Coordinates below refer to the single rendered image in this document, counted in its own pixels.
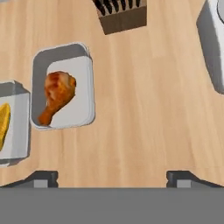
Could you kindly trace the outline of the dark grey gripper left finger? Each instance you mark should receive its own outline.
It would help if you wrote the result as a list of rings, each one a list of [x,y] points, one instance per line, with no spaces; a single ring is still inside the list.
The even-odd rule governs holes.
[[[57,171],[35,171],[25,179],[5,185],[5,187],[20,188],[52,188],[58,187]]]

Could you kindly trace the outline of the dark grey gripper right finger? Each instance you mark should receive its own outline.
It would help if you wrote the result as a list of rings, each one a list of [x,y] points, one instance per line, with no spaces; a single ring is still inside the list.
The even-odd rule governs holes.
[[[167,188],[221,188],[221,185],[200,179],[190,171],[168,171],[166,173],[166,178]]]

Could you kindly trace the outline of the grey vegetable container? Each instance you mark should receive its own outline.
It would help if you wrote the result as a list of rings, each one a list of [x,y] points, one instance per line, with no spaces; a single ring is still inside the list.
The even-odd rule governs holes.
[[[0,105],[10,104],[10,124],[0,151],[0,167],[27,158],[30,147],[30,92],[15,80],[0,82]]]

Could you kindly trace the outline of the yellow corn cob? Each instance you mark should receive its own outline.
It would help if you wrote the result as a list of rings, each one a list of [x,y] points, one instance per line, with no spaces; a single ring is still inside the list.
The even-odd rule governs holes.
[[[4,103],[0,106],[0,150],[4,147],[4,139],[6,137],[11,120],[11,106]]]

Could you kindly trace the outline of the grey meat container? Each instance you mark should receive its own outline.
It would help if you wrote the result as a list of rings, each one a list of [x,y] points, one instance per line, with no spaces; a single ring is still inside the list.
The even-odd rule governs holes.
[[[49,73],[63,71],[76,79],[74,98],[57,112],[48,126],[38,117],[46,106],[45,80]],[[30,120],[37,130],[59,130],[90,124],[95,119],[93,61],[81,42],[40,50],[32,62]]]

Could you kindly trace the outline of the brown chicken drumstick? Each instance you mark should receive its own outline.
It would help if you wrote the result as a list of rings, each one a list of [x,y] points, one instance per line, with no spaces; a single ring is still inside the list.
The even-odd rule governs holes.
[[[47,126],[53,116],[74,98],[76,79],[63,71],[52,72],[45,78],[44,89],[46,106],[38,117],[38,122]]]

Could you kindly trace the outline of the white kitchen appliance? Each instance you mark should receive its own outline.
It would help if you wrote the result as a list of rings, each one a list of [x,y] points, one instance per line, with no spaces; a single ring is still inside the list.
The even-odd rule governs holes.
[[[213,88],[224,95],[224,0],[205,0],[196,25]]]

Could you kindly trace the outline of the brown wooden knife block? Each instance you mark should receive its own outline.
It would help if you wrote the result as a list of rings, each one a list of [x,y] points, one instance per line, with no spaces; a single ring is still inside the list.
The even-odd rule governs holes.
[[[147,25],[147,0],[92,0],[105,35]]]

